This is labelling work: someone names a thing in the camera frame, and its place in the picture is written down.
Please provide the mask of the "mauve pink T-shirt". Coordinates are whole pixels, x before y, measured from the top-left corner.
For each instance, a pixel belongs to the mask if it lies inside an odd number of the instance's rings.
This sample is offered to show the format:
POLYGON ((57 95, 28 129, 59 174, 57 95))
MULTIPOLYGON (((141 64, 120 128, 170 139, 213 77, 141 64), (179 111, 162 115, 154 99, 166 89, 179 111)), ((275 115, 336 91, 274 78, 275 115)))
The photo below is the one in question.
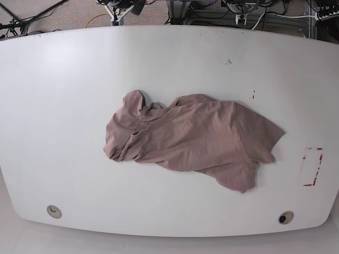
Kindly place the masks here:
POLYGON ((147 105, 134 90, 107 124, 103 150, 116 162, 194 171, 244 193, 254 188, 257 168, 275 161, 272 150, 283 136, 279 126, 236 102, 191 94, 164 107, 147 105))

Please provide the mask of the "red tape rectangle marking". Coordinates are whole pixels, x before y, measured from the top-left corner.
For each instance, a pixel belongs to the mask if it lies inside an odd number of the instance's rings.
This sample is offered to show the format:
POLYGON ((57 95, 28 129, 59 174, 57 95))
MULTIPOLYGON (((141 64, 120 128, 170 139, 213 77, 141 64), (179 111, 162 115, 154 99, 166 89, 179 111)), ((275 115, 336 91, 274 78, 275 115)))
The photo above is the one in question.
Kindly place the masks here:
POLYGON ((300 182, 302 186, 315 186, 323 158, 323 148, 309 147, 302 159, 300 182))

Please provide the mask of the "black tripod stand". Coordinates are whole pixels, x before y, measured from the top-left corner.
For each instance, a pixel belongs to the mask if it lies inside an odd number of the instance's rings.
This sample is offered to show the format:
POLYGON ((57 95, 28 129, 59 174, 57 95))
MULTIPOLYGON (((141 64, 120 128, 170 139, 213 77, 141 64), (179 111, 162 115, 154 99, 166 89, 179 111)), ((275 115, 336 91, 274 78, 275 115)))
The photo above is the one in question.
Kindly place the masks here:
POLYGON ((23 19, 18 18, 5 5, 1 4, 1 10, 11 17, 8 24, 1 23, 1 30, 7 31, 4 35, 1 35, 1 39, 7 38, 9 32, 15 37, 18 37, 19 35, 27 35, 27 31, 31 23, 44 19, 45 17, 49 17, 58 7, 62 6, 62 4, 65 4, 66 2, 68 2, 68 0, 59 1, 40 13, 23 19))

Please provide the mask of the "white power strip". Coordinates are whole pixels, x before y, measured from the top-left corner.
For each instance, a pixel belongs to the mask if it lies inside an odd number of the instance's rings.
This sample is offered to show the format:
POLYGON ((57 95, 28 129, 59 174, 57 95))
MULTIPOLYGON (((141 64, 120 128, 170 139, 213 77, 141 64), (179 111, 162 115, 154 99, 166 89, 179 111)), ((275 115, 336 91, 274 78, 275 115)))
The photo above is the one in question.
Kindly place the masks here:
POLYGON ((325 21, 338 17, 338 5, 324 6, 315 15, 316 21, 325 21))

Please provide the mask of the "aluminium frame base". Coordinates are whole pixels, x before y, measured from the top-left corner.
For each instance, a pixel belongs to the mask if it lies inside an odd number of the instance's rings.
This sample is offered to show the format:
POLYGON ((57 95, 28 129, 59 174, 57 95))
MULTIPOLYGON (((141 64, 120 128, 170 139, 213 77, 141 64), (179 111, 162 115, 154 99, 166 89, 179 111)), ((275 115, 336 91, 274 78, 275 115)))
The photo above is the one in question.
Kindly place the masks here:
POLYGON ((228 14, 225 10, 210 7, 221 1, 166 1, 168 18, 165 25, 191 25, 195 21, 220 20, 228 14))

